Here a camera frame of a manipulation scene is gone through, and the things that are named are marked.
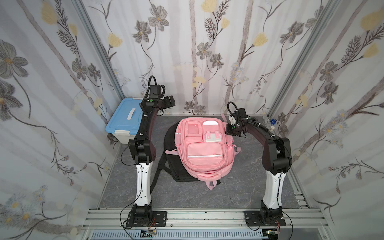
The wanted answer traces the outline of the pink backpack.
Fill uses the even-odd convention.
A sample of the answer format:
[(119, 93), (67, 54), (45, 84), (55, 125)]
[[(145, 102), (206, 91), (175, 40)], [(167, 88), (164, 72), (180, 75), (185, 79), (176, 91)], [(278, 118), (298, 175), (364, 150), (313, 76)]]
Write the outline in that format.
[(186, 171), (213, 190), (232, 169), (241, 148), (226, 134), (228, 121), (221, 118), (185, 118), (175, 133), (175, 148), (167, 155), (179, 156)]

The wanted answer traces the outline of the black backpack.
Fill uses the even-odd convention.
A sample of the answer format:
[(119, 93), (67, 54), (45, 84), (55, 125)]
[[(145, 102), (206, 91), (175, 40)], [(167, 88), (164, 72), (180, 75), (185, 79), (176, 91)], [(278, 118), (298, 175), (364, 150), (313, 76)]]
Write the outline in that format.
[(166, 150), (172, 150), (175, 146), (175, 133), (176, 128), (180, 121), (169, 128), (164, 139), (164, 152), (158, 163), (158, 168), (155, 173), (153, 182), (151, 184), (151, 190), (154, 190), (161, 171), (167, 172), (172, 176), (176, 182), (196, 182), (198, 179), (192, 177), (184, 168), (180, 157), (175, 155), (167, 155)]

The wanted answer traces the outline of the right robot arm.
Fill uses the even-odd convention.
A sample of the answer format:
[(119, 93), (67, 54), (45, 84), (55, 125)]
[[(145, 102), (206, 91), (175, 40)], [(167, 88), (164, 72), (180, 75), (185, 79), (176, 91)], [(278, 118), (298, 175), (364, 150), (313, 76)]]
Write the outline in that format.
[(284, 179), (292, 166), (290, 141), (276, 136), (253, 118), (238, 119), (226, 126), (227, 135), (239, 137), (245, 133), (262, 144), (262, 165), (266, 171), (266, 188), (260, 210), (244, 212), (247, 226), (285, 226), (282, 190)]

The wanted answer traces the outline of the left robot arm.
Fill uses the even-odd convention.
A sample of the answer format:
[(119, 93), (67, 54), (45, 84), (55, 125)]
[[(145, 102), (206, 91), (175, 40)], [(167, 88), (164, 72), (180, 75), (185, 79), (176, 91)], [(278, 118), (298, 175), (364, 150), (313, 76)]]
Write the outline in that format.
[(123, 226), (132, 228), (150, 226), (154, 221), (151, 196), (151, 171), (156, 159), (156, 148), (152, 143), (152, 132), (159, 111), (174, 107), (173, 96), (144, 98), (139, 104), (142, 120), (133, 140), (129, 141), (129, 149), (136, 164), (137, 194), (132, 209)]

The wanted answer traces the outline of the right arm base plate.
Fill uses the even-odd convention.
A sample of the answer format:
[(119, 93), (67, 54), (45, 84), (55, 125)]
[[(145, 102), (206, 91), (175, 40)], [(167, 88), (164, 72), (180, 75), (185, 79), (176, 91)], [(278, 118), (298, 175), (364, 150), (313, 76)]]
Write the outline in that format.
[(258, 211), (244, 211), (248, 227), (285, 227), (286, 221), (280, 209)]

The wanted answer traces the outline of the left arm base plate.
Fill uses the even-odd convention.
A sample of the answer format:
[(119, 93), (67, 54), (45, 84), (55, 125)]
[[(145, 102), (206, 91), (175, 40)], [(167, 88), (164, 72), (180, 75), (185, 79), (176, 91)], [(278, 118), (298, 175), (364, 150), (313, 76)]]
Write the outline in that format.
[(129, 229), (133, 227), (165, 227), (167, 220), (167, 211), (154, 211), (141, 216), (137, 213), (129, 212), (127, 219), (123, 222), (123, 226)]

